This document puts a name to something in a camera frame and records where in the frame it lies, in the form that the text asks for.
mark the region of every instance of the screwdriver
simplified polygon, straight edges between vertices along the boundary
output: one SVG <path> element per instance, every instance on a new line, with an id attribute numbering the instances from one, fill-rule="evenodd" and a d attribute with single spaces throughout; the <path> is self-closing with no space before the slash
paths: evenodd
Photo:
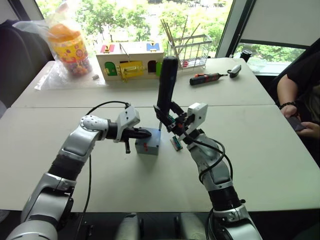
<path id="1" fill-rule="evenodd" d="M 190 78 L 190 85 L 204 84 L 208 82 L 217 81 L 220 77 L 228 76 L 228 74 L 212 73 L 212 74 L 196 74 Z"/>

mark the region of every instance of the window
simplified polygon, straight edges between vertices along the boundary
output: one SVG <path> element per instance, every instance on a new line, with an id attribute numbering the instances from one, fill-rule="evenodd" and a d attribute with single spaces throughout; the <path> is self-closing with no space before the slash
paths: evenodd
<path id="1" fill-rule="evenodd" d="M 35 0 L 44 18 L 61 1 Z M 233 0 L 72 0 L 74 19 L 81 24 L 88 51 L 102 42 L 161 41 L 166 52 L 164 19 L 174 38 L 207 34 L 209 56 L 215 56 Z"/>
<path id="2" fill-rule="evenodd" d="M 252 51 L 247 64 L 254 73 L 279 74 L 289 66 L 305 49 L 262 44 L 239 43 L 234 53 L 239 58 L 243 50 Z"/>

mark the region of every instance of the dish rack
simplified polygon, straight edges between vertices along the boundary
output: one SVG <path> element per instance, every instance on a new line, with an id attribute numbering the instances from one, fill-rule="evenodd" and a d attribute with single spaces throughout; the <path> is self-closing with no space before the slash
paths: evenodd
<path id="1" fill-rule="evenodd" d="M 179 69 L 190 69 L 206 65 L 212 39 L 206 34 L 173 38 L 167 42 L 167 56 L 175 56 Z"/>

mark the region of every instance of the person's hand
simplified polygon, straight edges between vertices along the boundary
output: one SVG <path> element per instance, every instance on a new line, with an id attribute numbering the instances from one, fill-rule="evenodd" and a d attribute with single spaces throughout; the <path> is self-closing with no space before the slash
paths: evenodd
<path id="1" fill-rule="evenodd" d="M 301 122 L 301 125 L 305 126 L 306 129 L 297 131 L 296 133 L 299 136 L 320 139 L 320 126 L 318 124 L 309 121 L 303 121 Z"/>
<path id="2" fill-rule="evenodd" d="M 285 116 L 286 118 L 290 118 L 291 116 L 297 115 L 298 114 L 298 109 L 296 106 L 293 105 L 286 105 L 281 109 L 281 113 L 283 114 L 283 116 Z"/>

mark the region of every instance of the person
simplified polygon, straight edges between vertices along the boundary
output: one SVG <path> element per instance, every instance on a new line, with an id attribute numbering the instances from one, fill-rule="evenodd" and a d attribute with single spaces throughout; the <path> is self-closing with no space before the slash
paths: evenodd
<path id="1" fill-rule="evenodd" d="M 281 113 L 296 116 L 305 129 L 297 131 L 320 165 L 320 51 L 294 64 L 277 84 Z"/>

